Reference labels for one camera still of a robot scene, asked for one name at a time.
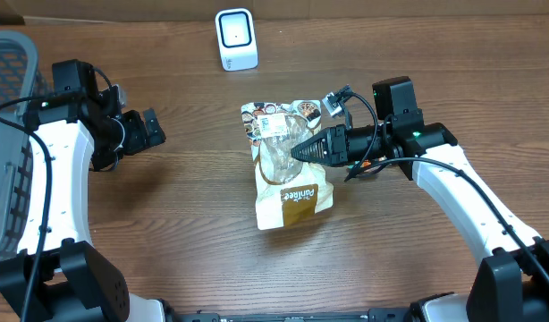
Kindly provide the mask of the beige bread bag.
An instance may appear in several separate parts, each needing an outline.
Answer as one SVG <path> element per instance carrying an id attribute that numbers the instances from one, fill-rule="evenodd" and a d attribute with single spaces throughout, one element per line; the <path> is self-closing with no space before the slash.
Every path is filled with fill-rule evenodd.
<path id="1" fill-rule="evenodd" d="M 291 156 L 292 148 L 320 132 L 321 117 L 318 100 L 241 107 L 254 164 L 258 229 L 283 228 L 333 206 L 334 187 L 324 167 Z"/>

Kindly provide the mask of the orange white packet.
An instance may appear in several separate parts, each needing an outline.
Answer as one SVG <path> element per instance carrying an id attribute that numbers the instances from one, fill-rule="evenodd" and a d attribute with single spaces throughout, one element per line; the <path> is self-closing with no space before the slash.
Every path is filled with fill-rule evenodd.
<path id="1" fill-rule="evenodd" d="M 350 171 L 352 168 L 357 167 L 359 169 L 359 172 L 367 173 L 372 171 L 372 162 L 365 160 L 365 161 L 355 161 L 352 164 L 347 165 L 348 171 Z"/>

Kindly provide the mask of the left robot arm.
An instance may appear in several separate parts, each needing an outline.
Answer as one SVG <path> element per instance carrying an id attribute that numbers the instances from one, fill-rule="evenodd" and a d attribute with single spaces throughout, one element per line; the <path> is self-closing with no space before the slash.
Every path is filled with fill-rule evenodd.
<path id="1" fill-rule="evenodd" d="M 153 110 L 80 60 L 53 65 L 54 88 L 0 103 L 0 293 L 23 321 L 170 321 L 132 294 L 93 246 L 88 178 L 164 143 Z"/>

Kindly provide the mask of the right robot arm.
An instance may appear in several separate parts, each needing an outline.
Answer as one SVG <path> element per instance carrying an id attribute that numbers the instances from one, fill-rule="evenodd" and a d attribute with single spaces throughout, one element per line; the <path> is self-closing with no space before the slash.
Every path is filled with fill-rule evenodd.
<path id="1" fill-rule="evenodd" d="M 447 215 L 477 262 L 469 293 L 406 309 L 370 309 L 370 321 L 549 321 L 549 240 L 516 217 L 442 123 L 427 124 L 407 76 L 372 86 L 373 124 L 328 127 L 291 150 L 299 161 L 348 166 L 349 179 L 397 165 Z"/>

